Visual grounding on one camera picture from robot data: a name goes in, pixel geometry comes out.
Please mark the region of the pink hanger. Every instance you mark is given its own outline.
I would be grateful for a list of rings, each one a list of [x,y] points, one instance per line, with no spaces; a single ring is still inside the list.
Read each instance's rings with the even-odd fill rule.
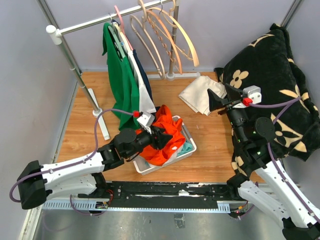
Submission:
[[[121,29],[121,32],[124,34],[124,37],[125,37],[128,45],[129,45],[129,48],[130,48],[130,50],[132,51],[132,50],[133,50],[133,47],[132,47],[131,43],[129,42],[129,40],[128,40],[127,36],[126,36],[125,26],[124,26],[124,21],[123,21],[122,15],[120,14],[120,11],[119,11],[119,9],[118,9],[118,7],[117,7],[116,5],[114,6],[114,8],[115,8],[116,14],[117,14],[117,16],[118,16],[118,18],[119,18],[119,20],[120,20],[120,29]]]

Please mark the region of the orange t shirt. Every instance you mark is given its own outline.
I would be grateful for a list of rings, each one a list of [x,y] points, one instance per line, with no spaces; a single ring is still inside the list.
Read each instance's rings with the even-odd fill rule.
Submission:
[[[181,133],[183,120],[181,118],[173,120],[171,110],[163,104],[155,113],[155,122],[152,126],[164,130],[164,132],[160,134],[160,146],[163,148],[155,149],[151,145],[148,145],[139,156],[151,165],[162,166],[186,141],[184,135]]]

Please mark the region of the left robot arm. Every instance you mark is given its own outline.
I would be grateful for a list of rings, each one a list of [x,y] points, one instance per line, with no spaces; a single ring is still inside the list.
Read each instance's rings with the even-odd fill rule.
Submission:
[[[144,148],[161,150],[168,145],[173,135],[165,129],[152,126],[151,131],[125,128],[110,143],[97,148],[89,155],[68,161],[41,165],[31,161],[17,179],[21,207],[33,209],[53,197],[53,188],[60,183],[88,174],[98,174],[115,169],[125,160],[134,159]]]

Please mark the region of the teal t shirt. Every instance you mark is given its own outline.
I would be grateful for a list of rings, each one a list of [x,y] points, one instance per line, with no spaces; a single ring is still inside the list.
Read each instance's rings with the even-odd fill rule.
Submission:
[[[182,145],[181,149],[177,153],[177,157],[180,157],[181,155],[187,154],[193,150],[193,144],[185,141],[184,144]]]

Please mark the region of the cream hanger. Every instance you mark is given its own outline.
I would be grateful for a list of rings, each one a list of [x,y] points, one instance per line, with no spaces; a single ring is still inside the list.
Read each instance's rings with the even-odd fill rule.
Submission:
[[[176,0],[176,2],[177,2],[177,5],[178,5],[178,9],[175,11],[175,14],[172,13],[172,16],[175,17],[176,21],[177,21],[177,23],[176,23],[176,25],[177,25],[176,38],[177,38],[177,33],[180,33],[182,35],[182,39],[186,42],[186,47],[187,47],[187,49],[181,48],[176,43],[176,40],[175,40],[175,44],[176,44],[177,49],[178,49],[179,57],[180,57],[180,55],[182,55],[187,60],[191,61],[193,63],[194,67],[198,67],[200,65],[200,62],[199,62],[199,58],[198,58],[198,54],[197,54],[196,48],[195,48],[191,38],[187,34],[187,32],[184,30],[184,28],[178,22],[177,15],[179,13],[180,1]]]

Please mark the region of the white and navy shirt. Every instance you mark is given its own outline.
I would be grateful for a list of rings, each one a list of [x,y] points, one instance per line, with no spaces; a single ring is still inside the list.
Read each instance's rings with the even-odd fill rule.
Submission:
[[[138,92],[139,92],[139,111],[140,112],[148,112],[151,114],[155,113],[157,110],[156,110],[154,101],[151,101],[147,92],[143,93],[143,89],[142,88],[139,89],[138,83],[137,83],[137,87],[138,87]]]

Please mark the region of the navy t shirt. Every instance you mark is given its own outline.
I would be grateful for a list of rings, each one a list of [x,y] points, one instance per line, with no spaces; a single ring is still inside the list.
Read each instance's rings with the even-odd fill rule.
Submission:
[[[140,60],[138,58],[136,51],[133,49],[127,36],[125,35],[123,26],[119,24],[116,20],[112,21],[112,25],[114,26],[118,34],[120,44],[125,54],[129,58],[130,66],[133,70],[133,75],[136,82],[138,83],[139,89],[143,89],[142,92],[147,93],[150,100],[153,101],[152,89],[149,83],[149,79],[147,77],[145,70],[142,67],[142,64],[140,63]]]

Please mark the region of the beige hanger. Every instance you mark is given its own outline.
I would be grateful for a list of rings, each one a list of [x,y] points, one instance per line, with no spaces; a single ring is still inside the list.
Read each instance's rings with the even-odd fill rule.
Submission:
[[[147,31],[146,23],[147,23],[147,10],[142,0],[137,1],[138,6],[142,9],[142,17],[138,18],[135,15],[130,15],[129,21],[130,26],[139,41],[142,43],[143,47],[146,49],[148,55],[150,56],[153,65],[155,67],[155,71],[157,73],[157,77],[155,74],[149,75],[152,79],[160,79],[163,80],[166,78],[165,67],[159,53],[156,44],[154,43],[152,37]]]

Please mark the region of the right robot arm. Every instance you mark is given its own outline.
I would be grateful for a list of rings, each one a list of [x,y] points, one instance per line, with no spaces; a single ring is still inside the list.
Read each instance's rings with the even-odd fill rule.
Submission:
[[[249,201],[269,215],[282,228],[287,240],[317,240],[320,237],[320,210],[302,193],[272,153],[270,142],[276,137],[276,119],[258,117],[249,120],[245,108],[273,109],[283,114],[292,100],[262,105],[260,87],[243,90],[225,85],[227,96],[207,90],[210,112],[227,115],[233,130],[235,148],[243,163],[240,171],[227,181],[226,193],[232,200]]]

